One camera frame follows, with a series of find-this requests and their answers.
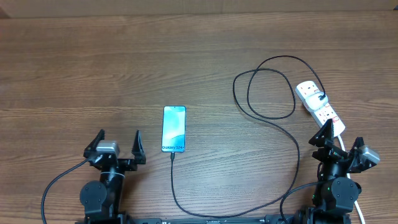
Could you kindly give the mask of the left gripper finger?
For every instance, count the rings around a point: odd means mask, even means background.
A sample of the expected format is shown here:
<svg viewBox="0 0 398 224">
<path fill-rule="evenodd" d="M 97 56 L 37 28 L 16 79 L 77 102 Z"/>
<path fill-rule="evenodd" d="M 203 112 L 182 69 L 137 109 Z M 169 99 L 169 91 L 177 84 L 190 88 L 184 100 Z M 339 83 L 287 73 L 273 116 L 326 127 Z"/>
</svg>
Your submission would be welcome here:
<svg viewBox="0 0 398 224">
<path fill-rule="evenodd" d="M 90 142 L 89 145 L 83 151 L 83 157 L 89 158 L 90 156 L 92 156 L 96 152 L 96 148 L 100 143 L 100 141 L 104 140 L 104 137 L 105 137 L 105 130 L 101 129 L 94 138 L 94 140 L 92 140 L 92 142 Z"/>
<path fill-rule="evenodd" d="M 145 155 L 144 148 L 142 145 L 141 132 L 139 130 L 136 131 L 136 135 L 134 138 L 134 144 L 132 146 L 131 152 L 134 156 L 135 164 L 146 164 L 146 155 Z"/>
</svg>

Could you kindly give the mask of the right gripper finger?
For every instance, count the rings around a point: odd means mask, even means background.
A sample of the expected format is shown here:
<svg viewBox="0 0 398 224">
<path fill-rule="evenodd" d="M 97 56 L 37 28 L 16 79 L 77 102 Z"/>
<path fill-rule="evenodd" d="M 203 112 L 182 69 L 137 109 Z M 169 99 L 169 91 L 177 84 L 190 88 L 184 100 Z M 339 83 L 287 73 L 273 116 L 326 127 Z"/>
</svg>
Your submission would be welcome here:
<svg viewBox="0 0 398 224">
<path fill-rule="evenodd" d="M 357 137 L 349 152 L 351 158 L 351 164 L 348 168 L 348 173 L 360 173 L 360 171 L 357 171 L 356 167 L 358 166 L 358 159 L 360 158 L 359 148 L 361 146 L 364 146 L 364 139 L 363 137 Z"/>
<path fill-rule="evenodd" d="M 331 141 L 333 138 L 333 120 L 328 119 L 308 143 L 316 147 L 324 147 L 326 140 Z"/>
</svg>

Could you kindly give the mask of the Samsung Galaxy smartphone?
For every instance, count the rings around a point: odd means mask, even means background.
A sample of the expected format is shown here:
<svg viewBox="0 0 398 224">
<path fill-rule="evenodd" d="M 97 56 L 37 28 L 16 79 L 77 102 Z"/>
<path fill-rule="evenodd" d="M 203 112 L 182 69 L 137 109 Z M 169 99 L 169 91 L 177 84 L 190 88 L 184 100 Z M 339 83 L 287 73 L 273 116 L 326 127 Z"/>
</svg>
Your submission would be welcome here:
<svg viewBox="0 0 398 224">
<path fill-rule="evenodd" d="M 185 106 L 165 106 L 162 123 L 162 152 L 184 152 L 186 133 Z"/>
</svg>

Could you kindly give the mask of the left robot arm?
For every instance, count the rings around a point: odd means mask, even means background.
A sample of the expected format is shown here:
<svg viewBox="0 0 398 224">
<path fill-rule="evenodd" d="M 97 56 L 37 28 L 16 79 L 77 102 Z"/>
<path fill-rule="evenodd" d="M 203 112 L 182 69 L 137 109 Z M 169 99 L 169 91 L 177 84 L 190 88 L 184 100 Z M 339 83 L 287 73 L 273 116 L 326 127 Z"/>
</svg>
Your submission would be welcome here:
<svg viewBox="0 0 398 224">
<path fill-rule="evenodd" d="M 84 223 L 133 223 L 133 218 L 119 210 L 126 172 L 134 172 L 138 165 L 146 163 L 142 146 L 141 132 L 136 131 L 132 145 L 133 158 L 119 157 L 119 145 L 116 141 L 107 141 L 102 129 L 89 143 L 83 157 L 90 166 L 100 171 L 99 180 L 93 180 L 83 186 L 80 202 L 85 208 Z"/>
</svg>

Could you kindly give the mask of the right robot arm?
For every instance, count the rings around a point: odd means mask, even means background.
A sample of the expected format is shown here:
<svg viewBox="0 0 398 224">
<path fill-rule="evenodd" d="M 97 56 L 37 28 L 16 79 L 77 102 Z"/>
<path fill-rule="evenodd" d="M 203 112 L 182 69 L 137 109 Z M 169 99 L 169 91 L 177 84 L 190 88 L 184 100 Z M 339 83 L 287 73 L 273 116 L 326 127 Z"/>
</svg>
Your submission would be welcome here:
<svg viewBox="0 0 398 224">
<path fill-rule="evenodd" d="M 318 148 L 312 157 L 320 161 L 313 207 L 301 211 L 302 223 L 350 223 L 348 214 L 361 193 L 361 186 L 347 174 L 361 172 L 363 155 L 358 148 L 346 152 L 334 145 L 333 120 L 328 119 L 308 141 Z"/>
</svg>

